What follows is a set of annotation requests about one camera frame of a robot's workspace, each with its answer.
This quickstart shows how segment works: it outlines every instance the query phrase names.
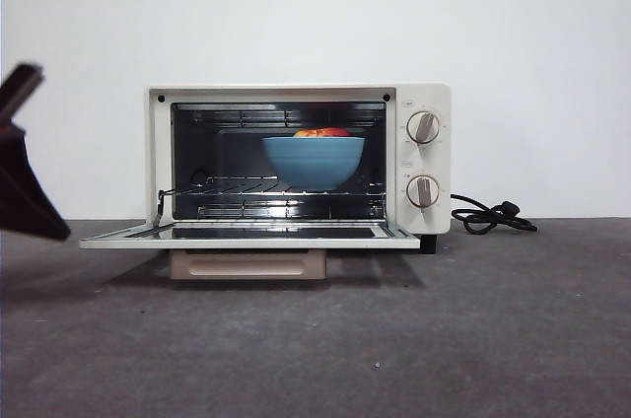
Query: timer knob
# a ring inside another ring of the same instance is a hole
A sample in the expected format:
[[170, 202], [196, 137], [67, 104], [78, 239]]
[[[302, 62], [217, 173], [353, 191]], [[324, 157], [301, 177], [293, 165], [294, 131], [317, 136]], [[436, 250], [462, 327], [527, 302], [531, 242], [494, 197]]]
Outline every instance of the timer knob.
[[439, 130], [438, 116], [427, 110], [412, 114], [407, 121], [407, 135], [417, 144], [429, 144], [438, 137]]
[[440, 188], [436, 181], [425, 174], [416, 176], [407, 183], [407, 197], [419, 208], [429, 208], [438, 200]]

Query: black power cord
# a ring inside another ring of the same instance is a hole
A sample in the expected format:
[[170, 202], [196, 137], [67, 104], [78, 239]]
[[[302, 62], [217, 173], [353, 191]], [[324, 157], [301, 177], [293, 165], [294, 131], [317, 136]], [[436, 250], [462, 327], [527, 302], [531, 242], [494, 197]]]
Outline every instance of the black power cord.
[[[521, 231], [532, 231], [534, 233], [537, 231], [536, 226], [534, 226], [530, 221], [517, 217], [520, 213], [520, 207], [510, 201], [504, 201], [502, 204], [488, 208], [474, 199], [467, 198], [466, 196], [461, 196], [459, 194], [453, 194], [452, 199], [459, 199], [460, 201], [465, 201], [480, 208], [455, 209], [452, 211], [452, 216], [459, 221], [462, 221], [464, 228], [471, 234], [481, 236], [499, 225], [508, 226]], [[488, 224], [488, 226], [481, 229], [473, 229], [471, 227], [472, 224]]]

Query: control panel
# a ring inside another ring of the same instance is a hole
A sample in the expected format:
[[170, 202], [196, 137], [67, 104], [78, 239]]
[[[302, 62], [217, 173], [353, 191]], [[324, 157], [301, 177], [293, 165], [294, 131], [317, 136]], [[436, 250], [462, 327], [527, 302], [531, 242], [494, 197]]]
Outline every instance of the control panel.
[[451, 222], [451, 92], [404, 85], [396, 94], [396, 221], [413, 234], [442, 234]]

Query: oven door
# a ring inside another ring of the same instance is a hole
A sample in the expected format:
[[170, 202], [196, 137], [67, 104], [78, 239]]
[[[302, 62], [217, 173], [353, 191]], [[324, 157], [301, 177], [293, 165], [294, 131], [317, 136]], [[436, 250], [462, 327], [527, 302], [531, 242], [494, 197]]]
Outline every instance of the oven door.
[[84, 239], [82, 248], [419, 248], [420, 240], [380, 222], [193, 222], [143, 225]]

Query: apple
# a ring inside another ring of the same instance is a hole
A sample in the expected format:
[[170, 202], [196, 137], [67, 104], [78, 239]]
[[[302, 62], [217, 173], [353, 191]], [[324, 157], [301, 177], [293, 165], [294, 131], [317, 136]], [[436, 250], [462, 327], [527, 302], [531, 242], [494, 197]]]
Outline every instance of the apple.
[[302, 129], [294, 137], [350, 137], [347, 130], [338, 127], [323, 127], [322, 129]]

